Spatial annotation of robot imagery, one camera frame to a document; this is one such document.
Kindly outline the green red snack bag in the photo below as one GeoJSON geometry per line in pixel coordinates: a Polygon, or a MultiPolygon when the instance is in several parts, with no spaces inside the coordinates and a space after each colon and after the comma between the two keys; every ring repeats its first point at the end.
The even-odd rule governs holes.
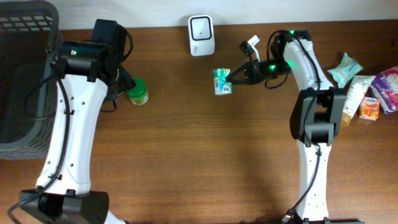
{"type": "Polygon", "coordinates": [[[138,77],[133,78],[136,84],[134,88],[127,91],[127,96],[135,105],[143,105],[149,100],[149,93],[147,91],[144,80],[138,77]]]}

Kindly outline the small teal tissue pack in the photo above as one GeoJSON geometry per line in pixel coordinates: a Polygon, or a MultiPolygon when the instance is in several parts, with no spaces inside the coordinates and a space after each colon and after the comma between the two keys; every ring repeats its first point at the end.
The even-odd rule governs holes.
{"type": "Polygon", "coordinates": [[[232,84],[226,81],[226,77],[229,73],[230,69],[227,68],[217,68],[213,70],[215,95],[232,94],[232,84]]]}

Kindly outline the teal snack packet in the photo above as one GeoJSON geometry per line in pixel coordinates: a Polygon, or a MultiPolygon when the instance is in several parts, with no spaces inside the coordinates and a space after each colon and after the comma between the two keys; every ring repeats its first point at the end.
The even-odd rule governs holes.
{"type": "Polygon", "coordinates": [[[339,88],[344,88],[346,84],[362,70],[363,67],[358,61],[355,58],[351,58],[345,52],[340,64],[336,68],[327,70],[327,72],[333,77],[334,81],[337,82],[339,88]]]}

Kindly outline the white cream tube gold cap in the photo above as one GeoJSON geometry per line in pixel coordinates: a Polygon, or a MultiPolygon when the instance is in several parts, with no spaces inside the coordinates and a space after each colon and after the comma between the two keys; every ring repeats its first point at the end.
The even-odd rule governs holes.
{"type": "Polygon", "coordinates": [[[351,85],[348,88],[346,94],[345,103],[343,106],[343,112],[341,117],[341,126],[348,127],[355,112],[359,108],[359,105],[368,91],[369,86],[375,79],[375,75],[362,76],[355,75],[351,81],[351,85]]]}

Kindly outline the small orange tissue pack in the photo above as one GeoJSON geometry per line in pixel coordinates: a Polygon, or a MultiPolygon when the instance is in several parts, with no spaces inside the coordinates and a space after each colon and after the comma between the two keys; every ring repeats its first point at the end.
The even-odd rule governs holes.
{"type": "Polygon", "coordinates": [[[359,106],[359,117],[375,121],[379,117],[379,107],[379,99],[364,96],[359,106]]]}

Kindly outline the red purple pad package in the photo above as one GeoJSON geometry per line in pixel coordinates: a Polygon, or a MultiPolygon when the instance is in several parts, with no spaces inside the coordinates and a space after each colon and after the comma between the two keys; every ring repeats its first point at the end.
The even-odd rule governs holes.
{"type": "Polygon", "coordinates": [[[384,114],[397,111],[397,66],[377,74],[369,91],[379,99],[384,114]]]}

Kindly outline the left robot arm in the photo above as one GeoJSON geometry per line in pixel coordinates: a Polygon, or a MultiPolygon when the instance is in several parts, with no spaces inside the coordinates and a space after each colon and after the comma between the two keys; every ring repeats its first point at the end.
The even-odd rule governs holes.
{"type": "Polygon", "coordinates": [[[109,195],[93,191],[90,159],[102,105],[135,87],[122,66],[133,49],[116,21],[98,19],[87,41],[65,41],[50,64],[57,106],[45,164],[17,208],[42,223],[120,223],[109,195]]]}

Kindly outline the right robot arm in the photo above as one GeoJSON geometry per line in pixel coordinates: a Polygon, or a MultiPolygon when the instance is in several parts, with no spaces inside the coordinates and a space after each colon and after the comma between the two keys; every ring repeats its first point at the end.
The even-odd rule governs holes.
{"type": "Polygon", "coordinates": [[[345,94],[323,73],[307,30],[276,30],[267,41],[266,60],[257,55],[257,37],[239,48],[249,61],[225,80],[233,85],[254,85],[292,73],[299,94],[290,116],[290,133],[300,159],[300,190],[296,203],[281,223],[331,223],[326,204],[328,159],[340,130],[345,94]]]}

